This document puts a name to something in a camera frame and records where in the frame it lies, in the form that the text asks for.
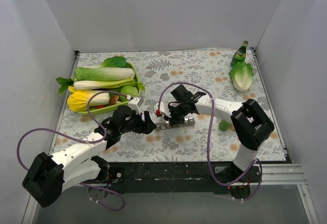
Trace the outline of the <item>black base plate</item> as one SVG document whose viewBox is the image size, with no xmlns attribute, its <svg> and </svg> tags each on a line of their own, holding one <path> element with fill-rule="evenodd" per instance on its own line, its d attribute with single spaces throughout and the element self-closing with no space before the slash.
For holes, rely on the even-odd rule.
<svg viewBox="0 0 327 224">
<path fill-rule="evenodd" d="M 110 163 L 109 179 L 102 183 L 87 180 L 86 184 L 110 185 L 124 193 L 211 192 L 228 194 L 209 173 L 207 162 L 120 162 Z"/>
</svg>

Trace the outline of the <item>green pill bottle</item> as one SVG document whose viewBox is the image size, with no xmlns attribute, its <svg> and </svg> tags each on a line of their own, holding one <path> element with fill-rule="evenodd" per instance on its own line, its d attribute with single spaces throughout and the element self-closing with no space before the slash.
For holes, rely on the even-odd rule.
<svg viewBox="0 0 327 224">
<path fill-rule="evenodd" d="M 221 120 L 219 123 L 218 129 L 220 131 L 228 131 L 230 127 L 231 127 L 231 123 L 229 123 L 225 120 Z"/>
</svg>

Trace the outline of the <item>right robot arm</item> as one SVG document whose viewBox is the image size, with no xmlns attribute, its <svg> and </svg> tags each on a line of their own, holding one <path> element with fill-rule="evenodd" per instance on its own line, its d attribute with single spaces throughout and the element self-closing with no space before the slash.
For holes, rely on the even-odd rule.
<svg viewBox="0 0 327 224">
<path fill-rule="evenodd" d="M 237 133 L 241 146 L 233 160 L 232 178 L 242 182 L 250 175 L 248 166 L 254 161 L 261 145 L 269 138 L 275 127 L 261 106 L 253 99 L 245 102 L 215 99 L 204 89 L 192 93 L 183 83 L 171 91 L 176 104 L 168 103 L 168 112 L 164 113 L 170 125 L 182 124 L 189 114 L 212 115 L 231 123 Z"/>
</svg>

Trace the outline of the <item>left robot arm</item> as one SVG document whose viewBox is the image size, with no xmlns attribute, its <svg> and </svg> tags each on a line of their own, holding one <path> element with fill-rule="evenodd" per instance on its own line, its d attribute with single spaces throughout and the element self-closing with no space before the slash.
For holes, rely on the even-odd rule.
<svg viewBox="0 0 327 224">
<path fill-rule="evenodd" d="M 155 128 L 148 111 L 138 113 L 120 106 L 81 143 L 50 155 L 37 155 L 22 186 L 42 207 L 48 207 L 72 186 L 88 180 L 104 183 L 110 178 L 110 166 L 98 154 L 115 145 L 125 133 L 148 135 Z"/>
</svg>

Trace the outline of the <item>green glass bottle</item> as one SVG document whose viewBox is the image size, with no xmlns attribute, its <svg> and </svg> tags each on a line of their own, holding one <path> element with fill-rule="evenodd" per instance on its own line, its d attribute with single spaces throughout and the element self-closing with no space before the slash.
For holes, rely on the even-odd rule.
<svg viewBox="0 0 327 224">
<path fill-rule="evenodd" d="M 243 41 L 242 45 L 239 47 L 239 49 L 234 53 L 232 60 L 231 60 L 231 67 L 234 66 L 237 62 L 245 61 L 246 58 L 246 50 L 248 46 L 248 41 Z"/>
</svg>

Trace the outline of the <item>round green cabbage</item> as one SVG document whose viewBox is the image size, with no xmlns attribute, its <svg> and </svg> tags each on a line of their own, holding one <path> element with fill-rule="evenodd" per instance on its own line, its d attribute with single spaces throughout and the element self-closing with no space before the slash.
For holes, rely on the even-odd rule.
<svg viewBox="0 0 327 224">
<path fill-rule="evenodd" d="M 136 86 L 125 85 L 120 89 L 120 93 L 123 95 L 130 95 L 134 97 L 134 96 L 138 96 L 138 89 Z"/>
</svg>

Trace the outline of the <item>yellow cabbage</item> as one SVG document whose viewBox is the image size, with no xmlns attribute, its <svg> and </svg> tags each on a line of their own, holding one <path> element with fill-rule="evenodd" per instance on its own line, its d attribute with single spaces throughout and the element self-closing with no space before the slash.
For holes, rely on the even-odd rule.
<svg viewBox="0 0 327 224">
<path fill-rule="evenodd" d="M 106 105 L 109 103 L 109 93 L 101 93 L 99 91 L 79 90 L 73 92 L 67 99 L 67 104 L 70 110 L 75 112 L 87 111 L 87 104 L 92 96 L 89 106 Z"/>
</svg>

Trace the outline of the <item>white stalk bok choy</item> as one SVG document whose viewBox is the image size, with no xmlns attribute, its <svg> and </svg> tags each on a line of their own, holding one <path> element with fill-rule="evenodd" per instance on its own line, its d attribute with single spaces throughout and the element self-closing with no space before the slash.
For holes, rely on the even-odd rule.
<svg viewBox="0 0 327 224">
<path fill-rule="evenodd" d="M 73 87 L 75 90 L 109 89 L 137 83 L 134 79 L 124 79 L 120 81 L 73 81 L 73 79 L 62 77 L 58 77 L 56 81 L 61 85 L 58 90 L 58 94 L 60 95 L 69 87 Z"/>
</svg>

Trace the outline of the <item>green lettuce head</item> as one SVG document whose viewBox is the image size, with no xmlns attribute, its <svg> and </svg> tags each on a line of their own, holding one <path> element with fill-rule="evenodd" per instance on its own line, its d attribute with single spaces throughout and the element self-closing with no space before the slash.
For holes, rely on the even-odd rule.
<svg viewBox="0 0 327 224">
<path fill-rule="evenodd" d="M 253 68 L 250 63 L 244 61 L 236 62 L 229 72 L 234 87 L 241 91 L 247 91 L 253 80 Z"/>
</svg>

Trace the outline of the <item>grey weekly pill organizer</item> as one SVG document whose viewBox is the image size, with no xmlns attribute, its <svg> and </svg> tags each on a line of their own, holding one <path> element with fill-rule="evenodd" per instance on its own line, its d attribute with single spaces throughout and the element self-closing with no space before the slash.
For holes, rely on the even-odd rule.
<svg viewBox="0 0 327 224">
<path fill-rule="evenodd" d="M 156 131 L 161 130 L 168 130 L 168 129 L 175 129 L 175 128 L 183 128 L 183 127 L 189 127 L 195 125 L 195 119 L 193 117 L 184 118 L 184 122 L 177 124 L 173 122 L 169 122 L 166 120 L 160 120 L 156 124 Z"/>
</svg>

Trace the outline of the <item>dark green leafy vegetable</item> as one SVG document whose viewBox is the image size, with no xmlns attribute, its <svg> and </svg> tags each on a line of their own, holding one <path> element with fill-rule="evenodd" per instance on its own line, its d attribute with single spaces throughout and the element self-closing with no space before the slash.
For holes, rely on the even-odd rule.
<svg viewBox="0 0 327 224">
<path fill-rule="evenodd" d="M 101 68 L 126 68 L 127 61 L 123 56 L 113 56 L 105 59 L 101 64 Z"/>
</svg>

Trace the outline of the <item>green napa cabbage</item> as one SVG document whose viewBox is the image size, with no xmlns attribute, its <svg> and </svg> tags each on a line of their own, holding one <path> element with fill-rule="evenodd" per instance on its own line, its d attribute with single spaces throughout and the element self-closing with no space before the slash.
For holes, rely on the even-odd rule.
<svg viewBox="0 0 327 224">
<path fill-rule="evenodd" d="M 134 78 L 135 72 L 130 68 L 83 68 L 75 69 L 77 81 L 120 81 Z"/>
</svg>

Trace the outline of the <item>aluminium frame rail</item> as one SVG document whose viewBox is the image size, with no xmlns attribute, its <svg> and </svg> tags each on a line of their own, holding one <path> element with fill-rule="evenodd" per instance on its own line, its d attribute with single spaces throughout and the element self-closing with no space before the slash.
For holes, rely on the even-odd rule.
<svg viewBox="0 0 327 224">
<path fill-rule="evenodd" d="M 306 182 L 304 173 L 299 165 L 267 164 L 260 167 L 254 165 L 238 182 L 236 186 L 246 181 L 249 184 L 268 185 L 298 185 Z"/>
</svg>

